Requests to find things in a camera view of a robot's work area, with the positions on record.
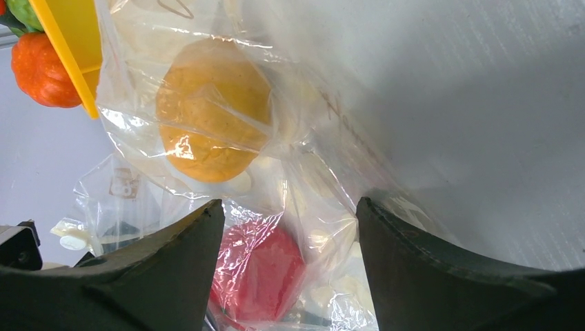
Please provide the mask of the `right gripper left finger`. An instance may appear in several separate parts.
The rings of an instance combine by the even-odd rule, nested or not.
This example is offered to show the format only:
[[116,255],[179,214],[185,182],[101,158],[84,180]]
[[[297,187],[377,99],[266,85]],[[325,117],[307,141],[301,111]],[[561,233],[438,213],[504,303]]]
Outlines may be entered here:
[[224,231],[215,199],[73,267],[1,269],[2,330],[200,330]]

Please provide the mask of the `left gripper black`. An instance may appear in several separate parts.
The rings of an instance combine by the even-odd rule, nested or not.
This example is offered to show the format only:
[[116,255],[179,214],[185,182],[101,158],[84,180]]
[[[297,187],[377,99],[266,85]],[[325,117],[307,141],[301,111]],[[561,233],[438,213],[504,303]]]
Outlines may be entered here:
[[27,220],[1,226],[1,265],[20,270],[40,270],[43,261],[36,225]]

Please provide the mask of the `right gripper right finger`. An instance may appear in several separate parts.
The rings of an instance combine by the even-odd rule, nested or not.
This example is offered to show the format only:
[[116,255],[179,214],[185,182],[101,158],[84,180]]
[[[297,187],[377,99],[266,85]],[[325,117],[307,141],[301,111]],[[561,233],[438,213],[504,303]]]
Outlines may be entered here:
[[583,330],[584,270],[553,272],[476,254],[368,197],[356,215],[381,330]]

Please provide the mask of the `red apple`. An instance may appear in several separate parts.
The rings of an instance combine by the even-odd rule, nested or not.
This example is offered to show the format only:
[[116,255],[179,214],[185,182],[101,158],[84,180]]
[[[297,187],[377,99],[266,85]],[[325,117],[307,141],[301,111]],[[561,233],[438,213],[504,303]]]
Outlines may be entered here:
[[236,330],[280,321],[295,304],[305,272],[296,241],[282,227],[234,225],[221,241],[211,310]]

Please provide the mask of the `orange pumpkin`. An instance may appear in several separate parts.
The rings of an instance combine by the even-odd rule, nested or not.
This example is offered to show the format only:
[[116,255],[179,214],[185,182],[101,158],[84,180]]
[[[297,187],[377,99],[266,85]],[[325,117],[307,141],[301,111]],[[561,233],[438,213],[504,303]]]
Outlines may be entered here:
[[11,68],[19,88],[38,104],[74,108],[81,98],[69,74],[42,32],[23,34],[12,48]]

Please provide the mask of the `yellow orange potato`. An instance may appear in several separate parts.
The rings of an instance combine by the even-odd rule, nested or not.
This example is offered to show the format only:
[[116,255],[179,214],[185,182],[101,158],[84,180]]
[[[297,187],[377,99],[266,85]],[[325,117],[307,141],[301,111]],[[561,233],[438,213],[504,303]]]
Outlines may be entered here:
[[196,181],[236,177],[268,142],[270,93],[265,76],[233,41],[185,46],[156,96],[167,160]]

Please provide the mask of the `clear zip top bag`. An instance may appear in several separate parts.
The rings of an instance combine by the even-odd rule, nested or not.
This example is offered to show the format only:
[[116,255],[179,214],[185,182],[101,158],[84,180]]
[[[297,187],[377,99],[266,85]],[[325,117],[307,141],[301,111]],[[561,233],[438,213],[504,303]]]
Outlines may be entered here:
[[[306,264],[284,317],[246,330],[378,330],[357,234],[359,196],[382,184],[392,211],[419,228],[437,226],[368,158],[322,80],[237,28],[232,1],[94,2],[103,55],[96,107],[115,150],[76,185],[72,210],[52,229],[61,245],[105,255],[219,199],[223,235],[249,222],[278,225]],[[242,173],[205,183],[167,160],[156,96],[181,50],[213,38],[236,43],[265,76],[272,124]]]

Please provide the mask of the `green cabbage ball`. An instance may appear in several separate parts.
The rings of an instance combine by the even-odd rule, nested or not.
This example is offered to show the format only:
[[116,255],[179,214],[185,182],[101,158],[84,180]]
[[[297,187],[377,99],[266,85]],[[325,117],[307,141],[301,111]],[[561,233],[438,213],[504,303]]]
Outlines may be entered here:
[[28,0],[5,0],[1,23],[9,28],[17,28],[28,32],[43,32],[33,7]]

